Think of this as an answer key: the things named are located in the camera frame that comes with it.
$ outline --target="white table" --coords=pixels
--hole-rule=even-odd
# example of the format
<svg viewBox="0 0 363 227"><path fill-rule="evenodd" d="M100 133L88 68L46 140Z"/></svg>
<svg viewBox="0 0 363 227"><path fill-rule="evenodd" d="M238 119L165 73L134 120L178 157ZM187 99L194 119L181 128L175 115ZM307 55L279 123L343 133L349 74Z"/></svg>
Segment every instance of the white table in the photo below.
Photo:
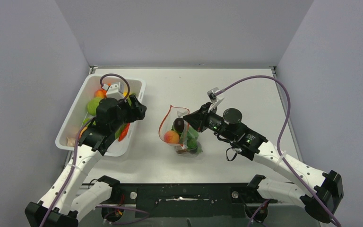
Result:
<svg viewBox="0 0 363 227"><path fill-rule="evenodd" d="M286 181L273 170L243 156L228 162L225 150L229 145L218 141L210 130L200 134L204 152L196 158L177 155L158 137L159 124L170 105L193 112L209 101L207 91L210 89L222 89L246 76L272 76L270 69L97 69L96 73L144 79L147 88L143 104L147 106L147 113L137 125L127 158L104 157L85 183L102 175L122 183L243 183L256 174ZM249 128L276 144L285 114L274 81L253 79L228 90L217 113L221 115L230 107L242 112L242 122ZM289 155L298 157L288 128L281 147Z"/></svg>

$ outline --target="clear plastic bag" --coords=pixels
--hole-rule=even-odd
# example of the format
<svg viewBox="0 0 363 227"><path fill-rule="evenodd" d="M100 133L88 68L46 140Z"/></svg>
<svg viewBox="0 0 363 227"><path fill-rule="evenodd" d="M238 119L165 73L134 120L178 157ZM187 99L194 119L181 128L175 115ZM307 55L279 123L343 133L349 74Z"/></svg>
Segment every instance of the clear plastic bag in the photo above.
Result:
<svg viewBox="0 0 363 227"><path fill-rule="evenodd" d="M169 111L159 126L159 138L180 155L198 155L202 153L198 142L198 132L183 120L190 113L186 108L170 106Z"/></svg>

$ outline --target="red chili pepper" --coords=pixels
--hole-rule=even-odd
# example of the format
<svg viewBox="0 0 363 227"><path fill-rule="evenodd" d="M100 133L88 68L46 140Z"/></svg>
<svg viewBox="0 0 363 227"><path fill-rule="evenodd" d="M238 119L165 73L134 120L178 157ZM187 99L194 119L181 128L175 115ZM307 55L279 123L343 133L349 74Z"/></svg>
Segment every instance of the red chili pepper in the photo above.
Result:
<svg viewBox="0 0 363 227"><path fill-rule="evenodd" d="M130 123L127 123L126 127L124 127L124 129L121 131L121 134L119 136L119 142L122 141L126 137L127 131L129 131L129 127L130 127Z"/></svg>

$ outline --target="silver bolt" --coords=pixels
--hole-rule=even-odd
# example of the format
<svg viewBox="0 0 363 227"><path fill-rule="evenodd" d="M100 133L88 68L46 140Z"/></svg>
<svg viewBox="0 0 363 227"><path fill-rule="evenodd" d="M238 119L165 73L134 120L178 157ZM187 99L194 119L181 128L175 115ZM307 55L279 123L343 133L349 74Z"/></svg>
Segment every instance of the silver bolt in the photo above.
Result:
<svg viewBox="0 0 363 227"><path fill-rule="evenodd" d="M232 192L232 197L237 199L239 197L239 193L236 191Z"/></svg>
<svg viewBox="0 0 363 227"><path fill-rule="evenodd" d="M131 192L130 193L130 199L135 200L137 198L137 193Z"/></svg>

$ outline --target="white plastic bin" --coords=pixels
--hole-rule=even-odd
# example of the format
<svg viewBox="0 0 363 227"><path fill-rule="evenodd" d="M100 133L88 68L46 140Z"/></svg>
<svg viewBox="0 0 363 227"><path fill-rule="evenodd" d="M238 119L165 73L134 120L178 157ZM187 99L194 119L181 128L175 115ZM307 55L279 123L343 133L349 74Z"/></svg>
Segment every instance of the white plastic bin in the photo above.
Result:
<svg viewBox="0 0 363 227"><path fill-rule="evenodd" d="M88 114L86 105L92 98L94 98L94 92L101 87L99 80L102 75L103 74L89 75L81 86L81 89L79 90L76 99L71 105L69 113L66 116L62 127L60 128L59 134L56 137L55 143L59 149L74 150L73 147L67 146L67 137L75 138L78 130L83 124L83 121L86 118L92 117ZM125 79L130 85L130 94L136 93L138 101L142 103L146 87L145 81L136 78ZM121 79L117 77L106 77L104 79L104 83L115 83L119 81L121 81ZM138 121L130 124L129 131L125 139L123 139L121 142L119 142L118 140L115 140L115 142L113 142L113 144L108 148L107 152L105 153L106 156L119 157L127 152L131 138L133 134L135 134L134 130L137 123Z"/></svg>

